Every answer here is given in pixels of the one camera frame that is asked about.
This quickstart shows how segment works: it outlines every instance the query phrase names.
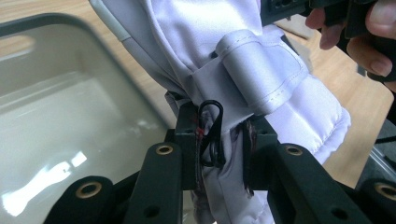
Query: wooden table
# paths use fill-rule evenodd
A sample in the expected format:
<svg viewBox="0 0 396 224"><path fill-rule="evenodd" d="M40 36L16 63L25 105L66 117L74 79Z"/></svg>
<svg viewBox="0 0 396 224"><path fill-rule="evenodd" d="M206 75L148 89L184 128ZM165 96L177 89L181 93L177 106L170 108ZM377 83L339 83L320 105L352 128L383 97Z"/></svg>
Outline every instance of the wooden table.
<svg viewBox="0 0 396 224"><path fill-rule="evenodd" d="M165 90L154 82L124 49L117 38L104 26L87 0L1 0L0 22L12 21L46 12L62 12L75 15L87 22L109 46L114 56L130 73L132 79L147 95L154 106L171 125L175 118L163 99ZM315 33L309 41L298 40L311 50L314 74L333 92L352 117L352 126L343 145L324 164L336 180L354 187L373 147L382 123L393 101L391 93L381 84L356 73L353 63L341 50L318 49L320 34ZM1 55L9 45L0 41Z"/></svg>

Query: finger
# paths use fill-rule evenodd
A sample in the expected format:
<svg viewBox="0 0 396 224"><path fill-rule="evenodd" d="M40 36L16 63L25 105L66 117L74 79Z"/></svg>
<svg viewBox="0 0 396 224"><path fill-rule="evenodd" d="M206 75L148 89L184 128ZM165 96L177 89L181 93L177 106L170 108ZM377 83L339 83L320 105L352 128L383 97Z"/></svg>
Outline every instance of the finger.
<svg viewBox="0 0 396 224"><path fill-rule="evenodd" d="M396 1L375 3L367 13L366 27L373 35L396 39Z"/></svg>
<svg viewBox="0 0 396 224"><path fill-rule="evenodd" d="M324 26L325 19L324 8L315 8L306 18L305 25L311 29L320 29Z"/></svg>
<svg viewBox="0 0 396 224"><path fill-rule="evenodd" d="M324 26L321 30L321 38L319 46L321 49L331 49L340 41L340 35L344 29L343 23L333 26Z"/></svg>
<svg viewBox="0 0 396 224"><path fill-rule="evenodd" d="M385 82L384 84L386 87L388 87L388 89L396 92L396 82Z"/></svg>
<svg viewBox="0 0 396 224"><path fill-rule="evenodd" d="M355 62L373 74L385 77L392 70L391 60L373 48L368 35L351 39L346 51Z"/></svg>

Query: white fabric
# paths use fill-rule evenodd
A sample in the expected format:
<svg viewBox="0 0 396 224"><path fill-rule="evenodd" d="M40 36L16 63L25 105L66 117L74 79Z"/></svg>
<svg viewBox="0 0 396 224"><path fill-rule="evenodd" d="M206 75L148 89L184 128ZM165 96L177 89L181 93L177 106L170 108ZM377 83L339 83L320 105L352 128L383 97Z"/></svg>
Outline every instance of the white fabric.
<svg viewBox="0 0 396 224"><path fill-rule="evenodd" d="M160 84L182 96L166 96L176 114L188 100L199 105L214 99L224 107L227 162L222 169L203 168L202 186L192 193L197 221L272 223L266 192L249 197L244 189L242 132L236 125L253 113L264 114L281 143L306 147L324 162L350 125L345 109L280 39L281 30L261 26L260 1L105 3L131 34L125 48ZM219 57L212 59L213 51Z"/></svg>

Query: plastic container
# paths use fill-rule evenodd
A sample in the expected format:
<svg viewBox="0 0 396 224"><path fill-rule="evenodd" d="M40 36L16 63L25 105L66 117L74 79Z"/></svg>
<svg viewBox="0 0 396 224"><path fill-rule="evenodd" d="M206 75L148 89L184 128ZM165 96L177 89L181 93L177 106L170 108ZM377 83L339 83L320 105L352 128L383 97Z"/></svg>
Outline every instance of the plastic container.
<svg viewBox="0 0 396 224"><path fill-rule="evenodd" d="M0 57L0 222L42 223L76 180L138 171L167 127L82 21L0 24L0 41L21 36L29 47Z"/></svg>

